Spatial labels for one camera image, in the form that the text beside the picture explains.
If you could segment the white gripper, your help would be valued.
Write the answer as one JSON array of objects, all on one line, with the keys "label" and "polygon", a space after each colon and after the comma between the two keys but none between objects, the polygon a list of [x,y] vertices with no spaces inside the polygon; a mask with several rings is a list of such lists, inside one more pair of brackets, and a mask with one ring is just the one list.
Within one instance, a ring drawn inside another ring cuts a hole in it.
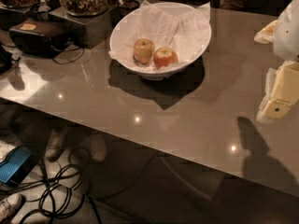
[{"label": "white gripper", "polygon": [[254,36],[254,41],[273,42],[274,53],[285,60],[278,69],[268,70],[265,96],[256,116],[261,123],[272,123],[285,117],[299,101],[299,0],[292,0],[278,21],[268,23]]}]

